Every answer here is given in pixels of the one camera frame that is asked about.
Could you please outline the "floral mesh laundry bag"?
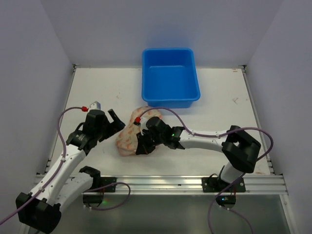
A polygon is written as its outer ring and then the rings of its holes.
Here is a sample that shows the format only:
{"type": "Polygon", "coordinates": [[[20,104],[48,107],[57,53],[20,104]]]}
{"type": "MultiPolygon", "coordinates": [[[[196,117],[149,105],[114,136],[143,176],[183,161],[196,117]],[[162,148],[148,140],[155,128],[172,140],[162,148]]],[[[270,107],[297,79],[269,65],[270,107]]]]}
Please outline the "floral mesh laundry bag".
{"type": "Polygon", "coordinates": [[[132,156],[132,155],[148,155],[147,149],[141,147],[141,142],[138,140],[137,134],[141,135],[143,131],[140,126],[134,124],[134,121],[143,112],[141,123],[146,122],[152,117],[162,118],[162,114],[159,109],[149,110],[151,107],[143,106],[133,110],[130,120],[125,128],[116,137],[116,147],[121,156],[132,156]]]}

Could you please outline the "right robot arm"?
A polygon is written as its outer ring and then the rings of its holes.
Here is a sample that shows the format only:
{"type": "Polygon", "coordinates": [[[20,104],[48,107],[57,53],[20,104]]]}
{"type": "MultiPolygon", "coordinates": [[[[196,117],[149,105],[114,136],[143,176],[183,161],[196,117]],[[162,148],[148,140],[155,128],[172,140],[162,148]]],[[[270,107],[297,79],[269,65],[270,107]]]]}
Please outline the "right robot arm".
{"type": "Polygon", "coordinates": [[[195,133],[188,131],[186,127],[171,127],[159,117],[145,119],[137,117],[134,125],[139,127],[137,133],[138,146],[136,155],[148,155],[158,145],[164,145],[170,149],[205,149],[221,152],[228,163],[222,167],[217,177],[210,176],[202,179],[203,191],[220,192],[244,192],[246,189],[239,182],[229,186],[242,173],[254,172],[261,144],[250,134],[232,125],[229,130],[216,132],[214,135],[207,133],[195,133]]]}

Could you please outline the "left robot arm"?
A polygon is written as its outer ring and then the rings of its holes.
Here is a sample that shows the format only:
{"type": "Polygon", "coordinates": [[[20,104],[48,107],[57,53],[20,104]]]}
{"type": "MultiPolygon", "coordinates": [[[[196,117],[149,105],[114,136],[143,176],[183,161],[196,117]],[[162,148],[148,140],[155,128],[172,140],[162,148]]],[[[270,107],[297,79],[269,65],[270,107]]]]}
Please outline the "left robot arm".
{"type": "Polygon", "coordinates": [[[85,191],[102,192],[100,171],[85,166],[72,181],[73,170],[86,158],[91,149],[124,129],[125,124],[114,110],[106,114],[99,109],[86,108],[86,119],[68,136],[62,139],[63,151],[41,181],[29,192],[16,198],[19,221],[44,234],[51,233],[58,225],[62,212],[85,191]]]}

